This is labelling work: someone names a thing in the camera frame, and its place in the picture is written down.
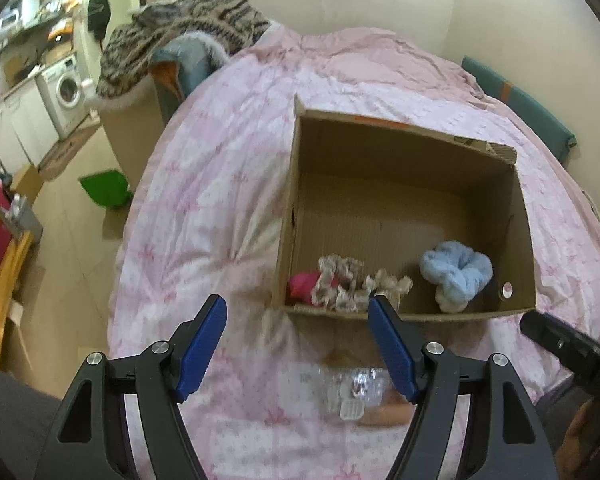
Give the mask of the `cream lace scrunchie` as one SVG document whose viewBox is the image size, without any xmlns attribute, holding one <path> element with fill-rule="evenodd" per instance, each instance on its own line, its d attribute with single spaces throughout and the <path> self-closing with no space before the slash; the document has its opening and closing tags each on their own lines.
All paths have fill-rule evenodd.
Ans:
<svg viewBox="0 0 600 480">
<path fill-rule="evenodd" d="M 400 309 L 402 298 L 408 295 L 413 287 L 413 281 L 408 275 L 397 278 L 385 269 L 379 269 L 373 275 L 367 275 L 364 288 L 369 297 L 385 296 L 396 310 Z"/>
</svg>

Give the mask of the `white kitchen cabinets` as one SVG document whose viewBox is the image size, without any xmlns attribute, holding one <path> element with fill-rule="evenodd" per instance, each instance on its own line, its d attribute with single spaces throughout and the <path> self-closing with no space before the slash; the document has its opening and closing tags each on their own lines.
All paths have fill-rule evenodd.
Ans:
<svg viewBox="0 0 600 480">
<path fill-rule="evenodd" d="M 28 165 L 38 168 L 58 142 L 59 134 L 34 79 L 1 100 L 0 161 L 10 174 Z"/>
</svg>

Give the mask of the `brown patterned knit blanket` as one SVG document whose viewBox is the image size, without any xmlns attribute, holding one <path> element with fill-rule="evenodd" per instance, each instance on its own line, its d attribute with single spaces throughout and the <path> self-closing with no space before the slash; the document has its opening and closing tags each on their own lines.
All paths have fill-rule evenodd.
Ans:
<svg viewBox="0 0 600 480">
<path fill-rule="evenodd" d="M 130 17 L 114 29 L 100 57 L 99 99 L 132 92 L 148 76 L 151 55 L 176 38 L 200 37 L 225 64 L 272 25 L 249 0 L 158 0 L 132 10 Z"/>
</svg>

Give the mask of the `beige lace scrunchie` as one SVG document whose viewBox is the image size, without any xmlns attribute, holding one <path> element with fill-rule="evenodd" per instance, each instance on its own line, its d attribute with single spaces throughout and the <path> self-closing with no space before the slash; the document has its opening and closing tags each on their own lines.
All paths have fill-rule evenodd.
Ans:
<svg viewBox="0 0 600 480">
<path fill-rule="evenodd" d="M 318 277 L 311 289 L 311 304 L 335 312 L 366 312 L 364 263 L 331 254 L 318 259 Z"/>
</svg>

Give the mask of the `blue fur-trimmed jacket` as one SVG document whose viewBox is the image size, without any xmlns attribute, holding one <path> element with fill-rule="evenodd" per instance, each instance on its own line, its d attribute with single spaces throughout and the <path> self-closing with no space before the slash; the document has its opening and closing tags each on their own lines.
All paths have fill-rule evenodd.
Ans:
<svg viewBox="0 0 600 480">
<path fill-rule="evenodd" d="M 163 120 L 168 122 L 187 97 L 229 60 L 222 44 L 205 32 L 184 32 L 156 49 L 148 72 Z"/>
</svg>

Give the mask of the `clear plastic accessory bag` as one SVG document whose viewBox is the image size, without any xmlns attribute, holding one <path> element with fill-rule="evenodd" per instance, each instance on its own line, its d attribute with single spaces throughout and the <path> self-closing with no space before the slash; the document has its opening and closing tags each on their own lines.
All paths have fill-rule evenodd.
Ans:
<svg viewBox="0 0 600 480">
<path fill-rule="evenodd" d="M 389 382 L 382 368 L 321 368 L 314 387 L 321 415 L 334 422 L 360 422 L 384 403 Z"/>
</svg>

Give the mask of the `peach soft tube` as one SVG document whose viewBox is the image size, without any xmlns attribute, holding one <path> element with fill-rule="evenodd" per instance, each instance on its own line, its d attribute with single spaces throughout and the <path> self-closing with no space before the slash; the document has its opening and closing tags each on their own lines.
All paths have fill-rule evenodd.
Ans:
<svg viewBox="0 0 600 480">
<path fill-rule="evenodd" d="M 388 391 L 382 404 L 368 408 L 358 421 L 366 427 L 397 427 L 408 425 L 414 415 L 415 407 L 396 390 Z"/>
</svg>

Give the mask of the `pink patterned quilt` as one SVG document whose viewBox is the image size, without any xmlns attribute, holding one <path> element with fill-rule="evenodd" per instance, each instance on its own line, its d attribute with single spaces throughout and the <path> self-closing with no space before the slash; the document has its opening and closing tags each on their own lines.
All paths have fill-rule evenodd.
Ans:
<svg viewBox="0 0 600 480">
<path fill-rule="evenodd" d="M 459 65 L 393 32 L 270 28 L 201 84 L 163 131 L 132 203 L 109 348 L 137 354 L 211 294 L 228 321 L 182 416 L 212 479 L 382 479 L 403 428 L 329 422 L 317 372 L 337 349 L 370 366 L 362 323 L 291 316 L 271 300 L 294 102 L 512 146 L 540 310 L 600 341 L 600 222 L 534 132 Z"/>
</svg>

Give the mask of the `white washing machine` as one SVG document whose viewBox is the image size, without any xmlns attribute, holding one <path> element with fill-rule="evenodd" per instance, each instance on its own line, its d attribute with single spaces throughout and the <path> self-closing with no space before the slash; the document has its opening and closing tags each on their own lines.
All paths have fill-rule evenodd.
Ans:
<svg viewBox="0 0 600 480">
<path fill-rule="evenodd" d="M 76 55 L 46 66 L 35 81 L 58 136 L 67 139 L 88 115 Z"/>
</svg>

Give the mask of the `dark hanging garment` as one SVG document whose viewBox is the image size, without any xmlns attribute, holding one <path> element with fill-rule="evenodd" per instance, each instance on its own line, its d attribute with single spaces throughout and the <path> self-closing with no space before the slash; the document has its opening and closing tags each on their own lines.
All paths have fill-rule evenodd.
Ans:
<svg viewBox="0 0 600 480">
<path fill-rule="evenodd" d="M 87 5 L 87 30 L 96 41 L 105 39 L 111 18 L 109 0 L 90 0 Z"/>
</svg>

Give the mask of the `beige laundry box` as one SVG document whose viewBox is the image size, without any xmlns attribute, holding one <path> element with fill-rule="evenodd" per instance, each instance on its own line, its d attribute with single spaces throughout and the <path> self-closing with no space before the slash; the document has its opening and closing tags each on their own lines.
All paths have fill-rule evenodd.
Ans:
<svg viewBox="0 0 600 480">
<path fill-rule="evenodd" d="M 166 124 L 154 80 L 147 75 L 112 99 L 93 93 L 87 103 L 96 110 L 122 174 L 135 191 Z"/>
</svg>

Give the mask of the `brown door mat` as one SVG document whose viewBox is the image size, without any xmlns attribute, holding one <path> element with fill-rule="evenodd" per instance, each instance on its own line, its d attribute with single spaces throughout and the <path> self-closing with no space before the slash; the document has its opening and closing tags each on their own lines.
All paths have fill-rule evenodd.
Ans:
<svg viewBox="0 0 600 480">
<path fill-rule="evenodd" d="M 50 182 L 59 177 L 99 127 L 99 119 L 86 118 L 76 130 L 64 140 L 60 140 L 38 167 L 38 173 L 42 180 Z"/>
</svg>

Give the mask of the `light blue fluffy scrunchie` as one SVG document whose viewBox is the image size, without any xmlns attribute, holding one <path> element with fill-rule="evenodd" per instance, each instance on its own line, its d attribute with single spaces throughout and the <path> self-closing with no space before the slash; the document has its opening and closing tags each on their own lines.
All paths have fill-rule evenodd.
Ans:
<svg viewBox="0 0 600 480">
<path fill-rule="evenodd" d="M 493 278 L 491 260 L 456 240 L 424 252 L 419 270 L 437 292 L 457 304 L 473 300 Z"/>
</svg>

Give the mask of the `grey small bin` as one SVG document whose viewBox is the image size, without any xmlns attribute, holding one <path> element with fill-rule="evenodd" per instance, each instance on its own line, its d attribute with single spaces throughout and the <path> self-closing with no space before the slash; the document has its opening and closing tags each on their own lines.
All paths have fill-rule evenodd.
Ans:
<svg viewBox="0 0 600 480">
<path fill-rule="evenodd" d="M 18 237 L 22 237 L 25 232 L 29 232 L 33 237 L 33 245 L 40 242 L 43 235 L 43 226 L 33 212 L 27 196 L 18 193 L 14 195 L 9 210 L 6 212 L 6 219 Z"/>
</svg>

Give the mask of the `wooden yellow chair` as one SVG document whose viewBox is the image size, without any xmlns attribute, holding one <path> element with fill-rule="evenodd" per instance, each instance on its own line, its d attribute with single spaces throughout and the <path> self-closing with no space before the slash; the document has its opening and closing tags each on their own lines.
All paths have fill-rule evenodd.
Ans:
<svg viewBox="0 0 600 480">
<path fill-rule="evenodd" d="M 24 231 L 16 240 L 13 238 L 7 245 L 0 264 L 0 368 L 5 340 L 7 318 L 12 308 L 12 296 L 20 277 L 23 263 L 26 261 L 33 244 L 33 234 Z"/>
</svg>

